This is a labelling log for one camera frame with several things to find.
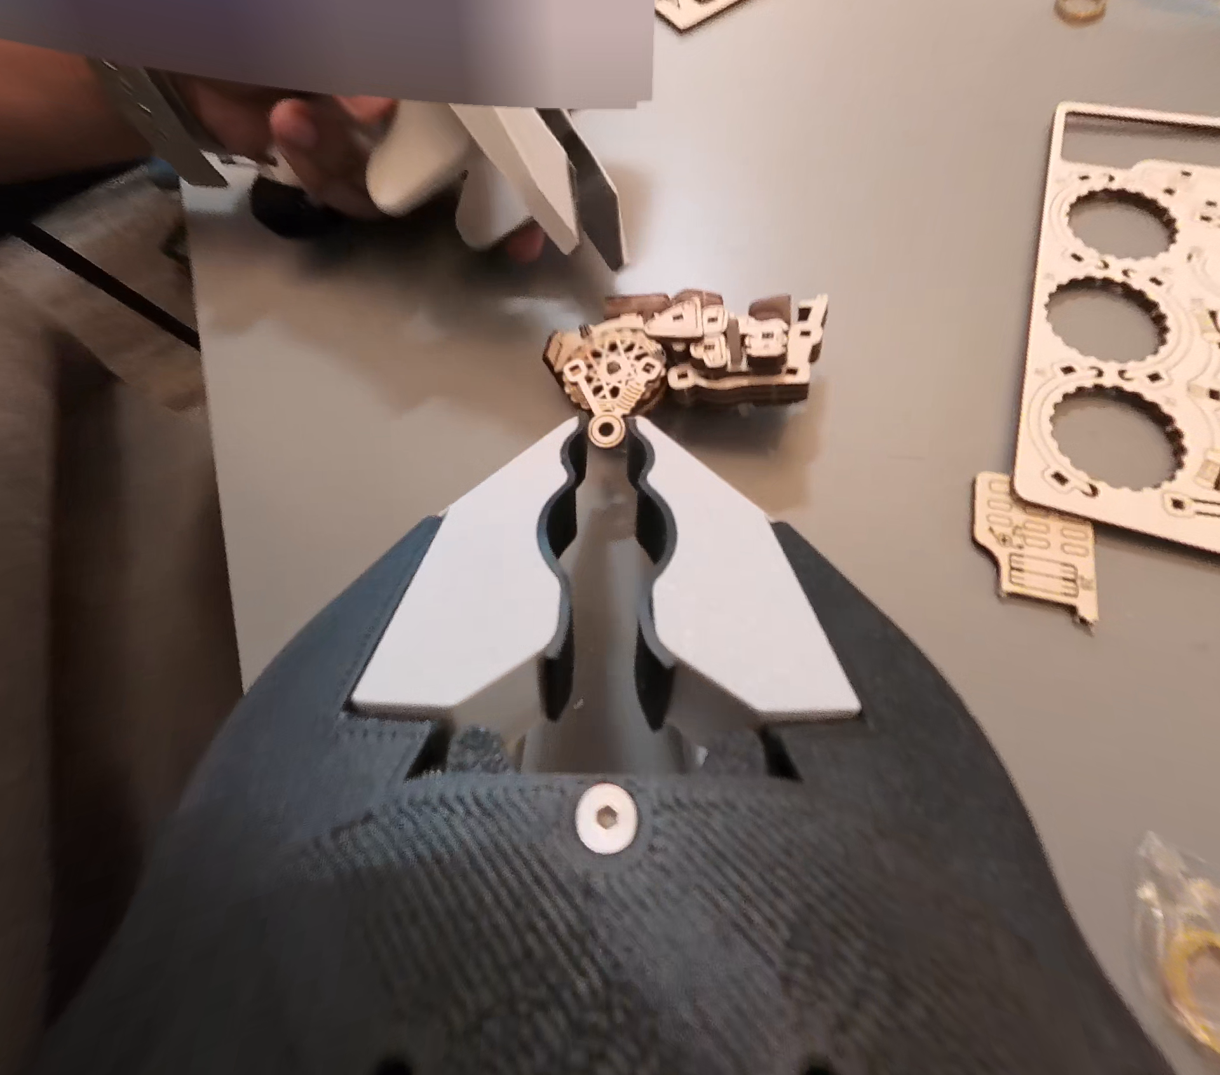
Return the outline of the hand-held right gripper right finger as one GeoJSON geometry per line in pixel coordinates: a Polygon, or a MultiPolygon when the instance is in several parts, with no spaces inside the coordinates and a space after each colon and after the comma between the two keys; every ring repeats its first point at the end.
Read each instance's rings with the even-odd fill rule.
{"type": "Polygon", "coordinates": [[[634,681],[653,730],[852,720],[861,702],[766,512],[645,416],[631,419],[649,565],[634,681]]]}

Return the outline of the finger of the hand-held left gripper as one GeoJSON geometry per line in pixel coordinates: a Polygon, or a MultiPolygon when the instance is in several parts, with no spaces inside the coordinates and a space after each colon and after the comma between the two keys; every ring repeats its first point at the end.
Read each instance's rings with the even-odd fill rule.
{"type": "Polygon", "coordinates": [[[555,110],[555,138],[570,166],[579,230],[604,265],[617,273],[627,259],[617,189],[565,109],[555,110]]]}
{"type": "Polygon", "coordinates": [[[475,106],[473,247],[487,249],[526,219],[562,254],[579,242],[571,166],[534,108],[475,106]]]}

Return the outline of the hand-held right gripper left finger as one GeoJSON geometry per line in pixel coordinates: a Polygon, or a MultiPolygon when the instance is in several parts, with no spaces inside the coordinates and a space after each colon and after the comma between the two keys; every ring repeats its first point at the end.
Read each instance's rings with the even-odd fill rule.
{"type": "Polygon", "coordinates": [[[571,697],[585,434],[571,416],[439,517],[349,697],[354,711],[523,737],[571,697]]]}

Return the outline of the wooden model assembly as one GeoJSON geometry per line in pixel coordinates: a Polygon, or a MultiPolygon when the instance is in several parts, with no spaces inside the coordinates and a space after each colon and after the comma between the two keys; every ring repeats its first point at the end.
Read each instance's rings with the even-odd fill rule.
{"type": "Polygon", "coordinates": [[[566,399],[559,373],[583,349],[618,339],[663,354],[664,401],[683,405],[787,405],[806,400],[819,357],[828,296],[789,293],[754,300],[733,311],[710,289],[608,296],[601,320],[555,330],[542,359],[566,399]]]}

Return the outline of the grey desk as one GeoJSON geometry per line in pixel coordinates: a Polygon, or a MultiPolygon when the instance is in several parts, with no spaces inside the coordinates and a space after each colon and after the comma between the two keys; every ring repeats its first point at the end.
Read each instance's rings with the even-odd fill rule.
{"type": "MultiPolygon", "coordinates": [[[[1217,113],[1217,24],[1109,0],[749,0],[654,30],[653,90],[580,127],[617,185],[625,291],[829,297],[806,402],[664,429],[787,521],[916,641],[1006,763],[1108,976],[1179,1072],[1213,1072],[1139,983],[1147,831],[1217,866],[1217,559],[1099,531],[1100,620],[997,594],[970,488],[1011,466],[1059,101],[1217,113]]],[[[283,241],[188,195],[241,679],[419,518],[568,416],[551,329],[601,310],[585,253],[501,268],[449,213],[283,241]]]]}

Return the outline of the person's left hand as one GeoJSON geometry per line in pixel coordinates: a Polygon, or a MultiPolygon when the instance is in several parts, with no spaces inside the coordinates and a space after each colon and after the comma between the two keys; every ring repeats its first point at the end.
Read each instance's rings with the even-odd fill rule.
{"type": "Polygon", "coordinates": [[[182,73],[168,80],[223,152],[254,160],[278,152],[315,203],[357,219],[381,216],[367,193],[365,169],[393,99],[298,95],[182,73]]]}

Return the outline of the grey wristwatch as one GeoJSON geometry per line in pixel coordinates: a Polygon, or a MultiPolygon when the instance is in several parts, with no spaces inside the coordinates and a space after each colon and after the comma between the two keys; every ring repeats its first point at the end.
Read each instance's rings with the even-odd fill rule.
{"type": "Polygon", "coordinates": [[[94,56],[85,61],[121,118],[182,183],[203,188],[228,185],[212,160],[226,161],[229,153],[196,118],[170,73],[94,56]]]}

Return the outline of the wooden sheet with round holes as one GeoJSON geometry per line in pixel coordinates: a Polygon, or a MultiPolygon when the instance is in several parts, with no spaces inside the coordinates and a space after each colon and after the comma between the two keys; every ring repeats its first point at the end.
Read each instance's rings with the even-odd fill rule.
{"type": "Polygon", "coordinates": [[[1218,169],[1190,158],[1150,157],[1122,167],[1066,158],[1068,119],[1124,129],[1172,127],[1217,134],[1217,117],[1082,101],[1053,113],[1044,176],[1021,388],[1015,416],[1014,499],[1068,521],[1217,554],[1218,547],[1218,169]],[[1166,231],[1141,256],[1087,244],[1071,223],[1080,203],[1125,203],[1166,231]],[[1070,345],[1053,327],[1053,297],[1070,291],[1129,300],[1156,331],[1152,350],[1105,359],[1070,345]],[[1106,397],[1144,416],[1166,437],[1165,480],[1119,486],[1075,463],[1054,420],[1076,397],[1106,397]]]}

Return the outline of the clear plastic bag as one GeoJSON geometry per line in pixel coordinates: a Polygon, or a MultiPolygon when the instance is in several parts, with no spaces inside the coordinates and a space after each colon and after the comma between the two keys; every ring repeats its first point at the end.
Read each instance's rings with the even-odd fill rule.
{"type": "Polygon", "coordinates": [[[1134,854],[1133,935],[1143,991],[1198,1049],[1217,1056],[1217,865],[1146,831],[1134,854]]]}

